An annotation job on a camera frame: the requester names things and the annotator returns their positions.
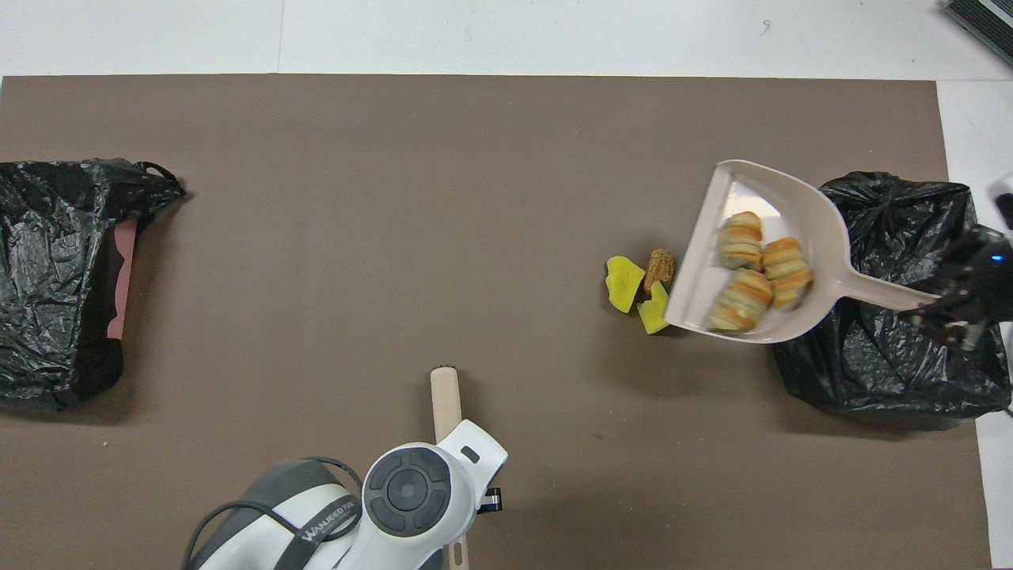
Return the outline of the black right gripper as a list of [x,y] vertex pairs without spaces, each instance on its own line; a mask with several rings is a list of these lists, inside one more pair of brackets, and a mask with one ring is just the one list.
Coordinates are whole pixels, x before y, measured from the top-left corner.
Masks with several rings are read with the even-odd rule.
[[940,257],[940,298],[962,292],[962,315],[939,303],[902,311],[922,336],[965,353],[973,353],[986,329],[1013,322],[1013,242],[985,225],[955,241]]

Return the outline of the black ribbed panel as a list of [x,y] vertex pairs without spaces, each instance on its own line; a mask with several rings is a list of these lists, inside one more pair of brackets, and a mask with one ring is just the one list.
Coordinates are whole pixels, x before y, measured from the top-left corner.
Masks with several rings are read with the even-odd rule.
[[942,13],[1013,68],[1013,0],[942,0]]

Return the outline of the brown bread roll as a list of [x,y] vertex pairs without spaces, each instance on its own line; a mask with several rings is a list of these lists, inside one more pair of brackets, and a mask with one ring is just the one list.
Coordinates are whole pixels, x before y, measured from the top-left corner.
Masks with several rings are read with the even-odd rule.
[[674,279],[674,256],[668,249],[654,249],[647,262],[643,289],[647,297],[654,296],[654,286],[661,284],[670,292]]

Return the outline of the golden croissant piece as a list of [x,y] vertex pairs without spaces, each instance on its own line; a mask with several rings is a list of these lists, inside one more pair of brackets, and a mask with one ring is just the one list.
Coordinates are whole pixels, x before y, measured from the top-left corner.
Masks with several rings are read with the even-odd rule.
[[707,328],[719,333],[752,331],[774,299],[773,284],[760,272],[739,268],[732,272],[707,315]]
[[719,232],[719,263],[728,270],[759,272],[763,266],[762,220],[753,211],[735,213]]
[[800,302],[813,282],[813,273],[795,237],[768,243],[762,252],[763,272],[772,286],[774,308],[788,308]]

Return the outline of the brown table mat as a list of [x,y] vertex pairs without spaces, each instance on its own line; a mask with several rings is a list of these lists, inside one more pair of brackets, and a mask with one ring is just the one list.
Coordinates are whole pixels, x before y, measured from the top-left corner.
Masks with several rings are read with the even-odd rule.
[[509,451],[476,570],[992,565],[973,424],[789,396],[770,349],[649,336],[605,260],[686,249],[714,165],[947,178],[930,82],[8,77],[0,160],[151,160],[116,386],[0,412],[0,570],[180,570],[275,463],[434,439],[431,369]]

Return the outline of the pink bin with black bag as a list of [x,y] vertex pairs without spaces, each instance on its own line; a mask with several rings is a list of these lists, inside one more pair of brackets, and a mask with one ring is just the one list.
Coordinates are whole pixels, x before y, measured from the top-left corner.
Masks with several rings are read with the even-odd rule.
[[185,194],[152,162],[0,162],[0,410],[65,410],[116,385],[116,226]]

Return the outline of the beige plastic dustpan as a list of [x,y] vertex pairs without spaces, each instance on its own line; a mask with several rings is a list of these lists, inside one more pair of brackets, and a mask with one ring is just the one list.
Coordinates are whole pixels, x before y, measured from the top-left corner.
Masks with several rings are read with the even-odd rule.
[[767,311],[756,328],[728,333],[727,339],[769,345],[799,338],[820,324],[839,299],[854,298],[904,313],[929,306],[936,296],[877,280],[851,263],[849,232],[835,205],[817,188],[749,160],[723,160],[714,167],[693,234],[674,276],[666,322],[715,336],[707,321],[731,273],[719,263],[719,232],[728,218],[752,211],[762,221],[764,241],[796,238],[814,281],[798,302]]

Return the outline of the beige hand brush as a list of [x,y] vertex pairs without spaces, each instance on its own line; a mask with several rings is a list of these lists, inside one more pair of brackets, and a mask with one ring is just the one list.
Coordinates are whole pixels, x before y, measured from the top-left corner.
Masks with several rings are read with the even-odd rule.
[[[431,371],[430,382],[435,441],[441,443],[463,419],[458,371],[451,365],[437,367]],[[444,570],[469,570],[466,535],[444,548],[442,566]]]

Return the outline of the yellow sponge piece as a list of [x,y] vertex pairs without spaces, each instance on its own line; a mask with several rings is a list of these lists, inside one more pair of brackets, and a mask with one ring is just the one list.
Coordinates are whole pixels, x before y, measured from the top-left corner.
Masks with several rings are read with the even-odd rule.
[[612,307],[629,314],[647,271],[626,256],[611,256],[605,261],[605,291]]
[[668,288],[666,288],[663,281],[656,281],[649,288],[647,298],[643,302],[636,304],[637,314],[640,317],[641,324],[643,324],[645,333],[648,333],[648,335],[654,335],[669,327],[670,324],[665,319],[669,300]]

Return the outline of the bin lined with black bag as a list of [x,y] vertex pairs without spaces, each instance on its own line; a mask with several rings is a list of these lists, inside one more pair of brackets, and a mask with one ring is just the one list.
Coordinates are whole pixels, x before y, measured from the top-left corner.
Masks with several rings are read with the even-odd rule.
[[[978,225],[964,184],[853,172],[821,192],[843,217],[859,273],[931,295],[943,250]],[[788,392],[826,412],[945,430],[1013,404],[999,324],[965,353],[922,336],[900,313],[844,298],[773,351]]]

